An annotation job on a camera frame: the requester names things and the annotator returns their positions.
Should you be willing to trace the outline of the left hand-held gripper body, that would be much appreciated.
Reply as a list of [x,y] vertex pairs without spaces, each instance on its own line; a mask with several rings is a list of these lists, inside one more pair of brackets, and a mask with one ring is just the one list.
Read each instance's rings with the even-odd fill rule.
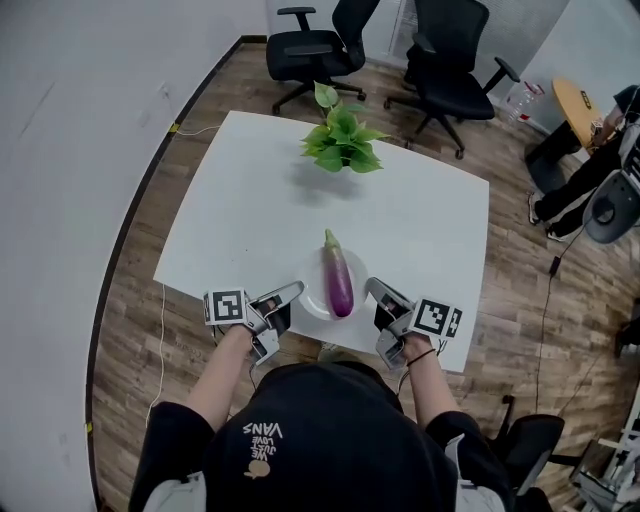
[[277,329],[268,316],[276,311],[276,294],[250,299],[243,288],[207,291],[203,296],[204,323],[210,328],[242,325],[252,335],[250,358],[262,365],[279,349]]

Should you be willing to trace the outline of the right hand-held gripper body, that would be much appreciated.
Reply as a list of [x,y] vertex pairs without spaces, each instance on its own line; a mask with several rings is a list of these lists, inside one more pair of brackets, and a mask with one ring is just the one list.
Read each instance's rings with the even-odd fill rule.
[[398,319],[380,331],[376,351],[390,370],[406,365],[404,346],[410,334],[448,342],[456,337],[463,311],[447,303],[422,297],[412,312],[397,313]]

